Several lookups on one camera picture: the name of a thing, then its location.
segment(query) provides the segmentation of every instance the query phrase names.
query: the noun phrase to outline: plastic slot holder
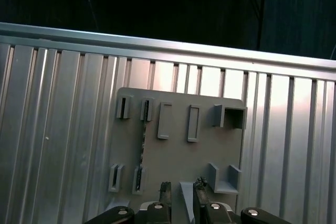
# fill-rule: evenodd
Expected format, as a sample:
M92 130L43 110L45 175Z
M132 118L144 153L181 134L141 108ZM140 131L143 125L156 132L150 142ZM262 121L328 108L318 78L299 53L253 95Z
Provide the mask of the plastic slot holder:
M161 102L160 105L160 117L159 117L159 127L157 130L158 139L168 139L171 122L173 119L172 115L172 103L171 102Z

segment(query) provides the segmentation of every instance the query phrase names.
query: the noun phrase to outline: vertical ridge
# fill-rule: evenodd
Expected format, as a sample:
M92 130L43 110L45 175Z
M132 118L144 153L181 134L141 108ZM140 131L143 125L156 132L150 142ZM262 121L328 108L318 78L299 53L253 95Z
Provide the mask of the vertical ridge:
M270 109L270 96L271 96L271 83L272 76L267 75L266 80L266 94L265 94L265 106L264 106L264 121L262 127L261 137L261 149L260 149L260 164L259 164L259 178L257 188L257 207L261 206L261 199L263 196L264 187L264 174L265 174L265 161L266 161L266 149L267 149L267 134L268 134L268 121L269 121L269 109Z
M290 78L289 79L289 90L288 90L288 102L287 102L285 147L283 149L284 159L283 159L283 165L282 165L281 196L280 196L280 210L279 210L280 218L284 218L285 204L286 204L286 197L287 197L287 182L288 182L289 152L290 152L290 144L291 144L294 85L295 85L294 78Z
M186 77L185 77L185 87L184 87L185 94L188 94L189 79L190 79L190 65L187 65L187 72L186 72Z
M130 85L131 71L132 71L132 60L127 59L123 87L128 87Z
M241 100L244 102L245 105L246 105L246 99L247 99L248 77L249 77L249 73L248 72L244 72L244 76L243 76L243 90L241 91L242 92Z
M35 186L35 197L33 202L33 214L31 215L31 221L29 223L38 223L38 215L39 215L39 200L41 197L41 194L44 189L44 184L42 183L42 178L45 173L44 171L44 159L46 156L45 149L45 139L47 139L46 132L49 131L50 128L50 115L52 114L52 107L54 103L54 94L55 94L55 83L57 82L58 78L58 72L59 72L59 62L60 62L61 53L57 52L55 57L55 64L54 69L52 71L52 77L51 77L51 85L50 85L50 91L49 91L49 97L48 97L48 105L47 105L47 111L46 111L46 119L44 123L44 130L43 130L43 140L42 140L42 148L39 158L39 165L38 165L38 172L37 172L37 183Z
M256 136L256 125L257 125L257 108L258 108L258 90L259 90L259 74L256 76L256 88L255 88L255 96L254 96L254 102L253 102L253 114L252 114L252 126L251 126L251 158L253 158L254 153L254 146L255 146L255 136ZM249 166L249 182L252 181L252 172L253 172L253 160L250 162ZM250 183L248 187L248 195L250 195Z
M149 90L153 90L155 69L156 69L156 62L151 61L149 65L148 82L147 82L147 89Z
M30 182L30 179L31 179L36 130L37 130L37 126L38 126L38 117L39 117L39 111L40 111L43 83L45 81L44 78L45 78L47 53L48 53L48 51L46 49L44 49L44 52L43 52L43 66L42 66L42 70L41 70L40 82L39 82L39 86L38 86L37 101L36 101L36 108L35 108L36 113L35 113L35 116L33 118L33 131L32 131L32 134L31 134L32 144L30 146L29 158L28 158L27 180L25 182L25 188L24 188L24 194L23 194L23 205L22 205L22 208L21 208L21 211L20 211L19 223L23 223L23 217L24 217L24 212L25 212L26 203L27 203L28 186L29 186L29 182Z
M249 203L249 195L251 189L251 171L253 163L253 146L255 138L256 125L256 104L257 104L257 87L258 74L255 72L247 73L246 98L245 106L247 107L246 128L242 131L241 139L243 140L240 148L240 169L245 172L242 174L242 186L240 186L241 195L238 195L236 203L236 212L241 211L245 207L251 206Z
M14 47L10 47L6 57L4 79L2 82L2 88L0 94L0 129L2 129L2 122L5 112L7 90L9 84L9 76L11 75L13 56L14 56Z
M100 191L99 191L99 203L98 203L98 213L102 212L105 208L104 204L106 202L106 188L108 185L108 172L107 167L109 166L109 158L110 158L110 144L111 141L108 141L110 135L111 135L111 125L114 121L114 113L115 113L115 104L116 104L116 96L118 89L122 87L122 83L125 84L122 79L126 78L127 74L127 63L125 67L125 71L123 68L122 59L118 58L117 64L113 66L114 71L112 74L112 80L111 80L111 89L109 93L109 102L107 107L107 123L104 127L104 134L103 134L103 145L104 145L104 151L103 151L103 157L102 157L102 174L100 179Z
M29 62L29 70L28 70L28 78L27 78L27 84L26 84L26 91L25 91L25 97L24 97L24 103L23 103L23 112L22 116L20 118L20 128L18 133L18 143L16 147L15 152L15 158L14 158L14 172L12 175L12 182L11 187L9 190L9 201L7 205L7 213L6 213L6 223L10 223L12 219L12 212L13 212L13 204L15 199L15 192L16 192L16 184L17 184L17 176L20 173L20 166L21 166L21 158L22 158L22 141L23 136L25 132L26 127L26 120L27 120L27 111L28 111L28 104L29 104L29 98L30 98L30 89L31 89L31 82L33 80L33 73L34 73L34 64L36 60L36 50L31 49L30 50L30 62Z
M69 176L71 169L74 165L74 155L70 157L70 153L72 150L76 149L76 139L78 137L78 128L79 128L79 117L81 108L78 104L80 104L81 99L83 99L83 92L84 92L84 77L87 72L87 61L86 56L81 54L79 56L79 62L77 65L77 73L76 73L76 80L75 80L75 93L72 97L72 104L71 104L71 116L69 119L69 131L67 135L67 144L65 149L65 160L63 163L62 168L62 177L61 177L61 184L60 184L60 196L59 196L59 205L58 205L58 214L57 214L57 223L61 224L63 220L64 214L64 204L65 204L65 194L67 190L67 186L69 186Z
M220 70L221 80L219 82L219 97L224 97L225 69Z
M106 85L106 78L107 78L107 68L108 68L108 57L103 58L102 63L102 69L101 69L101 76L99 81L99 91L98 91L98 99L97 99L97 114L96 114L96 120L95 125L93 129L93 138L90 148L90 161L89 161L89 169L88 169L88 178L86 181L86 195L85 195L85 202L84 202L84 209L83 209L83 215L82 215L82 222L88 220L88 213L89 213L89 206L90 206L90 198L91 198L91 188L92 188L92 174L93 174L93 167L95 164L96 159L96 149L97 149L97 141L98 141L98 133L99 133L99 124L101 113L103 109L103 93Z
M302 222L308 223L308 211L310 202L310 184L313 162L313 149L314 149L314 131L315 131L315 118L316 118L316 101L317 101L317 81L313 80L311 86L311 102L310 102L310 118L309 118L309 133L308 133L308 150L307 150L307 168L305 179L305 191L303 202L303 217Z
M336 83L334 84L327 222L336 221Z
M202 67L197 67L196 94L200 94L201 92L201 81L202 81Z
M177 81L178 81L178 75L179 75L179 65L174 64L173 67L173 78L172 78L172 92L176 93L177 92Z

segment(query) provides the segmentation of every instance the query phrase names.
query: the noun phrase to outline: horizontal metal beam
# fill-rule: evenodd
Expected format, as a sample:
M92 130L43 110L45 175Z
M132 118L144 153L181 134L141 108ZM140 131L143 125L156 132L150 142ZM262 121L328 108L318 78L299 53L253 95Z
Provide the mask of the horizontal metal beam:
M335 73L336 61L305 58L299 56L273 54L227 47L216 47L184 42L137 38L120 35L91 33L47 27L36 27L9 23L0 23L0 42L4 36L27 39L44 39L54 42L80 44L83 46L113 47L120 49L146 50L174 55L193 55L212 59L252 61L258 64L273 64L282 67L314 69Z

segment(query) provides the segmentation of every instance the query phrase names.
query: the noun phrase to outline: gray plastic clip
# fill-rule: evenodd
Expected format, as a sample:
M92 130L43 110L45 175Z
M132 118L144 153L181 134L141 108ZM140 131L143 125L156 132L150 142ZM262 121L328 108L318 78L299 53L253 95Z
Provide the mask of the gray plastic clip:
M152 120L152 114L153 114L153 106L154 106L154 99L153 98L144 98L142 100L140 120L143 121L143 119L144 119L146 102L148 103L147 121L150 122Z
M233 165L229 165L226 174L221 174L217 166L209 163L208 182L214 193L238 194L240 174L241 170Z
M171 102L161 102L160 105L160 117L159 117L159 127L157 129L157 137L159 139L168 139L171 123L172 123L172 103Z
M123 95L118 98L117 118L130 118L131 99L130 95Z
M120 190L124 165L114 164L110 168L109 191L117 193Z
M140 188L137 190L137 177L138 177L138 170L140 168L137 167L134 170L134 178L133 178L133 186L132 186L132 193L136 195L142 195L143 191L145 190L146 186L146 177L147 177L147 169L143 167L141 169L141 178L140 178Z
M188 142L198 142L197 137L200 131L201 106L190 105L189 124L188 124Z
M189 222L191 224L195 223L195 216L193 211L193 183L190 182L180 182L182 195L184 198L185 207L187 209Z

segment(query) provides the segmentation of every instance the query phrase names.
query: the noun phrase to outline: metal panel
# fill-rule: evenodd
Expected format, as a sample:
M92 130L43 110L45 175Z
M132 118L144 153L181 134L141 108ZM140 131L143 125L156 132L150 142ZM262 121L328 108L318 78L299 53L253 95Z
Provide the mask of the metal panel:
M153 80L153 90L173 91L173 63L156 62Z
M107 186L104 177L108 176L108 129L111 128L114 120L114 111L112 110L114 97L116 91L123 86L126 73L127 60L125 58L117 59L110 56L107 60L107 63L103 65L102 79L104 79L104 85L101 83L103 89L100 92L100 116L97 116L97 120L99 119L97 143L96 149L92 150L95 152L95 159L92 159L92 171L88 176L91 177L91 184L88 186L83 221L92 219L106 207L104 205L105 201L101 198L106 194L104 185Z
M79 93L75 104L71 146L69 148L68 181L66 188L63 223L81 223L85 207L88 173L96 142L96 111L103 56L86 55L78 83Z
M224 81L224 97L242 99L244 72L228 69Z
M149 83L150 61L132 60L129 72L128 87L147 89Z
M31 85L31 106L28 122L32 127L27 131L27 141L31 143L29 150L29 169L23 194L23 205L20 220L17 223L33 223L33 215L38 214L38 178L40 175L41 157L44 145L44 132L51 96L52 80L56 67L57 52L55 50L39 49Z
M134 87L242 99L236 210L335 222L336 62L8 24L0 42L0 221L80 223L103 212L115 97Z
M221 70L219 68L204 67L202 69L202 79L199 94L218 97L220 90L220 75Z
M197 94L198 90L198 68L197 66L188 66L187 72L187 94Z
M294 79L291 110L288 119L291 121L285 142L283 162L282 189L280 199L280 216L292 223L302 223L305 191L297 188L306 182L307 149L310 121L312 81Z
M38 181L39 212L33 223L57 223L63 211L61 201L67 184L65 167L69 159L69 136L78 67L79 53L62 52L58 60L53 98L44 134L42 174Z
M15 190L18 188L19 162L25 130L26 94L33 59L31 47L16 46L10 70L3 114L0 118L1 207L0 222L11 223Z
M278 215L280 210L281 178L284 162L289 77L272 76L269 112L266 114L262 133L262 154L257 204L264 210Z

